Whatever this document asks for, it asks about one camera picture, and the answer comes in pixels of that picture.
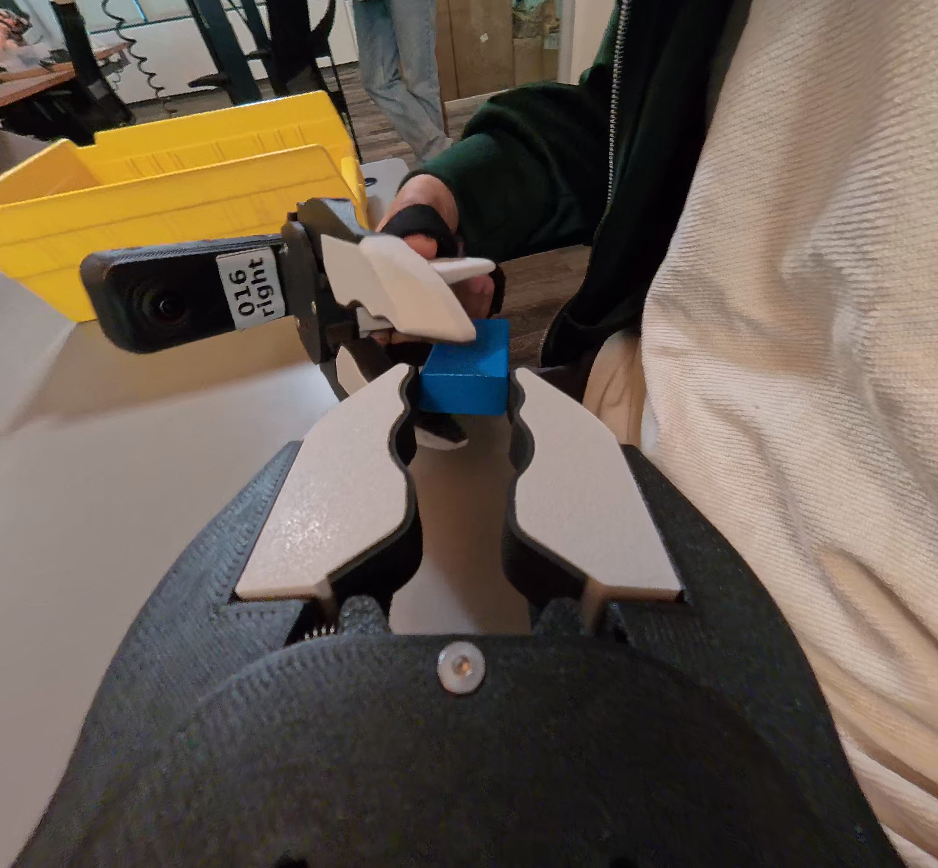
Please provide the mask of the black office chair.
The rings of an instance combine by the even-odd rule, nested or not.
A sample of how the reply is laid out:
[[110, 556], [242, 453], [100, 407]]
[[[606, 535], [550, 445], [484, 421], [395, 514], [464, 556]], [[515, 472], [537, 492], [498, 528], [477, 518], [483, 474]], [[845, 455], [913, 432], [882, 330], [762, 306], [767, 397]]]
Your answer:
[[102, 72], [76, 0], [52, 0], [52, 5], [74, 71], [73, 79], [51, 99], [62, 135], [76, 145], [88, 146], [99, 132], [135, 125], [133, 111]]

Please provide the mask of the brown cardboard box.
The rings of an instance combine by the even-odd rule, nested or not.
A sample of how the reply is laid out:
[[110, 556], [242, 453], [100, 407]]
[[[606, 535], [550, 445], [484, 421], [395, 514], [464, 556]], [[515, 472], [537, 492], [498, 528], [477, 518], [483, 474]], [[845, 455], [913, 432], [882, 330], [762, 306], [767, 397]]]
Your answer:
[[437, 0], [444, 103], [558, 78], [561, 0]]

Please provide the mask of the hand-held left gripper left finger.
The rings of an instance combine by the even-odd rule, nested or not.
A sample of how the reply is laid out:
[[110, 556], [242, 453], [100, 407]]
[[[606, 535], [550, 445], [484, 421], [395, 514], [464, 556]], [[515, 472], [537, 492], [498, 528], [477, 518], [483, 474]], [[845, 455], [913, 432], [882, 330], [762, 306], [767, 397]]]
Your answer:
[[350, 597], [388, 611], [423, 543], [409, 464], [416, 371], [399, 363], [311, 428], [234, 592], [245, 603], [299, 600], [333, 620]]

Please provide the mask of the blue rectangular block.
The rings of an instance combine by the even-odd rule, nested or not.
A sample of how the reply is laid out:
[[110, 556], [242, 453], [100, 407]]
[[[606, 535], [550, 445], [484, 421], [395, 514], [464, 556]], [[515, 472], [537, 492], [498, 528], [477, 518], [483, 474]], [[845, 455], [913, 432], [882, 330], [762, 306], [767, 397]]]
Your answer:
[[432, 346], [419, 373], [419, 407], [448, 415], [501, 416], [507, 411], [510, 322], [476, 320], [475, 339]]

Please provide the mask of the person's right forearm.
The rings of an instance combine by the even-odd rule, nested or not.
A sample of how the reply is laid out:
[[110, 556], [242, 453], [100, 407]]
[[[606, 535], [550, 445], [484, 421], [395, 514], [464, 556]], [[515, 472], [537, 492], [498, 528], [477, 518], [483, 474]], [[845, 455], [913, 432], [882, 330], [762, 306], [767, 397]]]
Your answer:
[[606, 206], [611, 96], [608, 65], [575, 85], [501, 92], [411, 179], [452, 194], [467, 255], [502, 263], [590, 243]]

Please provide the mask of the yellow plastic bin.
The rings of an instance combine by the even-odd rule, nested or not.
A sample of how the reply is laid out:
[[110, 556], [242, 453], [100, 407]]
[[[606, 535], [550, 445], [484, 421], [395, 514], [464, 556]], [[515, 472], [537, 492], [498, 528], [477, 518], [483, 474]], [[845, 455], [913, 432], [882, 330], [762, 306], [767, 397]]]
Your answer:
[[311, 197], [369, 226], [354, 142], [322, 91], [60, 139], [1, 179], [1, 271], [73, 322], [95, 318], [92, 252], [280, 229]]

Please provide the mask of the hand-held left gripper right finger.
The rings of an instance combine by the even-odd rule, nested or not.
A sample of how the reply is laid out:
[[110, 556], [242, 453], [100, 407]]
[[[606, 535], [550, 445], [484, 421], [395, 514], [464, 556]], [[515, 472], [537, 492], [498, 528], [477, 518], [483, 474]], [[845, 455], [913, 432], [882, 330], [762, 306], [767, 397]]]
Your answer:
[[504, 574], [531, 625], [551, 604], [601, 625], [613, 604], [681, 604], [685, 587], [627, 461], [596, 416], [535, 372], [510, 375]]

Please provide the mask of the person's right hand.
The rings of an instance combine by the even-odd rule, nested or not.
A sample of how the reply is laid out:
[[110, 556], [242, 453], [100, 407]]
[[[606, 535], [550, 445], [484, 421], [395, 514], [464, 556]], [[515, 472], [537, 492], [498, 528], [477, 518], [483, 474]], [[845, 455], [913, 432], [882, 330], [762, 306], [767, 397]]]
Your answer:
[[[411, 232], [405, 234], [400, 228], [390, 224], [400, 222], [401, 212], [416, 209], [416, 217], [433, 230], [446, 226], [444, 252], [440, 253], [439, 239], [434, 234]], [[417, 254], [426, 260], [440, 257], [463, 257], [466, 255], [465, 243], [459, 235], [460, 215], [457, 202], [450, 189], [438, 178], [419, 173], [407, 180], [388, 206], [381, 222], [377, 226], [380, 233], [393, 235], [404, 240]], [[503, 295], [503, 284], [491, 275], [475, 276], [456, 284], [453, 291], [466, 313], [473, 319], [490, 318], [494, 310], [496, 296]]]

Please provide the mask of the long wooden office desk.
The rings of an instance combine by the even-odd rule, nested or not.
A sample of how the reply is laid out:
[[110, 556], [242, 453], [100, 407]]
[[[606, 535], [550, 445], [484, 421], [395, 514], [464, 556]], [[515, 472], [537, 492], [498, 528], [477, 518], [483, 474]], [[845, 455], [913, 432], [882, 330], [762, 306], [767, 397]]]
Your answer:
[[[130, 42], [118, 39], [93, 46], [93, 55], [103, 77], [110, 76], [128, 65]], [[33, 66], [18, 72], [1, 73], [1, 108], [12, 106], [53, 88], [78, 81], [79, 75], [72, 62]]]

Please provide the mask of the person's cream trousers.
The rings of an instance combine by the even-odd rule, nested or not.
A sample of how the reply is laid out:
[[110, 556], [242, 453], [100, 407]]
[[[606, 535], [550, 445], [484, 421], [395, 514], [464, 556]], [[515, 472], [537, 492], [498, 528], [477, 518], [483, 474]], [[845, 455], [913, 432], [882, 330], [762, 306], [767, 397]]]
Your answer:
[[936, 0], [752, 0], [642, 318], [641, 448], [936, 866]]

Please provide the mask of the black standing desk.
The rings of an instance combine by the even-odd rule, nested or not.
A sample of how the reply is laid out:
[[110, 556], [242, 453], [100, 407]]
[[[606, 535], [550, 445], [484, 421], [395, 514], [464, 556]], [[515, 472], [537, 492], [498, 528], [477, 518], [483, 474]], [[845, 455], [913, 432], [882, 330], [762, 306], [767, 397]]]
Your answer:
[[329, 43], [338, 0], [326, 0], [316, 25], [309, 0], [264, 0], [266, 20], [255, 0], [185, 1], [216, 67], [191, 81], [191, 88], [221, 89], [235, 106], [258, 102], [261, 91], [251, 70], [258, 62], [275, 97], [322, 90], [351, 122]]

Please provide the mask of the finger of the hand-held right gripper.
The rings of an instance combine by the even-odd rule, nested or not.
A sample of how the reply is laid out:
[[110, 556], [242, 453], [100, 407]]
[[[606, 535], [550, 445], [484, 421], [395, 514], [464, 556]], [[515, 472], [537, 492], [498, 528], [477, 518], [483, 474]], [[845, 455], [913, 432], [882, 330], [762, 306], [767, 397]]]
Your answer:
[[331, 234], [320, 236], [322, 262], [333, 298], [344, 308], [388, 309], [384, 283], [370, 259], [370, 244], [381, 239], [371, 234], [361, 241], [346, 241]]
[[478, 276], [474, 257], [428, 260], [404, 240], [370, 235], [361, 249], [375, 271], [382, 301], [361, 305], [361, 332], [394, 331], [434, 343], [475, 341], [475, 325], [452, 288]]

